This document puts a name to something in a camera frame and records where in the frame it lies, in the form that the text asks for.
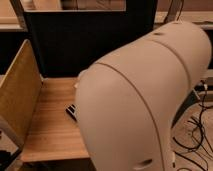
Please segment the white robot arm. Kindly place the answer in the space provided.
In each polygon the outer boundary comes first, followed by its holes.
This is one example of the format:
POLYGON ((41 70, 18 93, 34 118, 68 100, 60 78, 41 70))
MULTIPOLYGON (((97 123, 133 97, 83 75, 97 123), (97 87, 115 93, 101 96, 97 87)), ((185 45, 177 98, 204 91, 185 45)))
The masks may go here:
POLYGON ((173 118, 211 60, 199 26, 167 23, 108 53, 81 76, 78 126, 97 171, 173 171, 173 118))

